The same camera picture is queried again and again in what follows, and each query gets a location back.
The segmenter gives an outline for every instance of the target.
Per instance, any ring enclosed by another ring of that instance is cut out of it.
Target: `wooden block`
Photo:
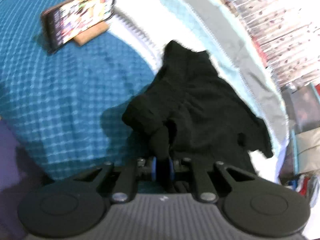
[[[79,46],[86,44],[88,41],[91,41],[93,38],[99,36],[101,33],[104,33],[110,28],[110,25],[106,22],[100,22],[84,32],[79,33],[74,37],[74,41],[78,43]]]

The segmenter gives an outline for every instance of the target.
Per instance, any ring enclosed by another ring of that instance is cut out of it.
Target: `purple surface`
[[[18,220],[17,206],[26,193],[40,186],[43,172],[21,149],[3,120],[0,157],[0,225],[12,239],[20,240],[26,233]]]

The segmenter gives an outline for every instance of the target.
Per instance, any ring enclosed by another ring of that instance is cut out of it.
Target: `crumpled black fabric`
[[[264,121],[218,76],[208,53],[175,41],[166,46],[154,81],[129,103],[122,120],[147,136],[150,154],[163,170],[171,156],[197,158],[207,168],[223,161],[255,173],[248,150],[273,156]]]

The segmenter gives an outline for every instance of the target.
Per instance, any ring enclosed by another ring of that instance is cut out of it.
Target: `black circular disc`
[[[237,228],[257,236],[285,237],[306,225],[308,202],[296,192],[231,192],[223,210]]]
[[[64,181],[29,193],[18,216],[33,235],[62,238],[79,235],[97,224],[105,213],[102,197],[81,181]]]

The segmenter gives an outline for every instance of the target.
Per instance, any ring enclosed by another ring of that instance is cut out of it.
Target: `gray ribbed plate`
[[[28,235],[25,240],[45,240]],[[138,194],[127,204],[113,205],[100,224],[68,240],[256,240],[230,225],[213,204],[191,194]],[[304,240],[300,234],[281,240]]]

